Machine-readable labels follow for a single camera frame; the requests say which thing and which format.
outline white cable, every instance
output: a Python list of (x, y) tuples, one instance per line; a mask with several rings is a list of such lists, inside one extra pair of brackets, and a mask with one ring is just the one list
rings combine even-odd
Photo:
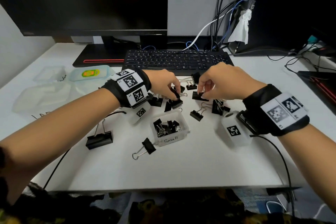
[(318, 217), (318, 215), (321, 213), (322, 209), (327, 206), (326, 204), (322, 204), (320, 205), (320, 208), (318, 209), (317, 213), (315, 214), (315, 216), (313, 217), (313, 219), (316, 219)]
[(271, 213), (270, 209), (268, 208), (268, 203), (273, 203), (273, 204), (280, 205), (281, 208), (284, 209), (283, 205), (280, 204), (279, 202), (275, 202), (275, 201), (267, 201), (267, 202), (266, 202), (266, 208), (267, 208), (268, 213)]
[(193, 41), (187, 48), (185, 48), (185, 49), (182, 50), (182, 51), (185, 51), (185, 50), (189, 49), (191, 46), (193, 46), (193, 44), (196, 43), (197, 39), (199, 38), (199, 36), (201, 35), (201, 33), (203, 32), (203, 30), (204, 30), (207, 26), (209, 26), (211, 23), (214, 23), (215, 21), (217, 21), (217, 20), (223, 18), (228, 12), (232, 11), (233, 8), (234, 8), (234, 7), (232, 7), (230, 10), (228, 10), (224, 15), (222, 15), (222, 16), (219, 17), (218, 19), (215, 19), (215, 20), (213, 20), (212, 22), (209, 22), (207, 25), (205, 25), (204, 28), (202, 28), (202, 30), (198, 33), (198, 35), (196, 36), (195, 40), (194, 40), (194, 41)]

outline forearm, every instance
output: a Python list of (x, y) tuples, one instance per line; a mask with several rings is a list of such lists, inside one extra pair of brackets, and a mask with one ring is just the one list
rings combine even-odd
[(336, 212), (336, 143), (310, 124), (279, 140), (307, 182)]
[(39, 171), (118, 107), (114, 95), (100, 89), (28, 124), (0, 142), (8, 164), (2, 174), (13, 168)]

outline hand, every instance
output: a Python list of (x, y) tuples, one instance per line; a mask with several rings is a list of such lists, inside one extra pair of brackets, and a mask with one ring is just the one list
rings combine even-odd
[(250, 77), (240, 67), (220, 62), (200, 77), (197, 93), (204, 89), (202, 98), (205, 99), (245, 99), (266, 85)]
[(160, 94), (176, 101), (177, 98), (174, 93), (171, 92), (171, 84), (175, 85), (178, 94), (181, 93), (180, 81), (176, 78), (175, 74), (168, 72), (166, 69), (163, 70), (144, 70), (147, 74), (152, 88), (151, 91), (154, 94)]

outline left hand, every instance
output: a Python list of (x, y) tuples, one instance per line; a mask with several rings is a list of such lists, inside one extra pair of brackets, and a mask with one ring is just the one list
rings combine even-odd
[(166, 69), (163, 70), (144, 70), (147, 74), (150, 83), (152, 84), (151, 91), (154, 94), (160, 94), (176, 101), (177, 98), (171, 92), (171, 84), (175, 85), (178, 94), (181, 93), (180, 81), (176, 78), (175, 74)]

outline wristband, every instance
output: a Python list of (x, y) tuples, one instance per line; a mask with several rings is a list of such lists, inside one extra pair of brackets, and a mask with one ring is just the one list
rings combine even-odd
[(141, 69), (126, 69), (110, 76), (102, 88), (109, 90), (119, 101), (121, 107), (136, 108), (153, 96), (148, 95), (152, 85)]
[(245, 98), (243, 103), (246, 111), (240, 112), (237, 118), (255, 134), (283, 136), (309, 124), (304, 106), (294, 96), (281, 93), (271, 84)]

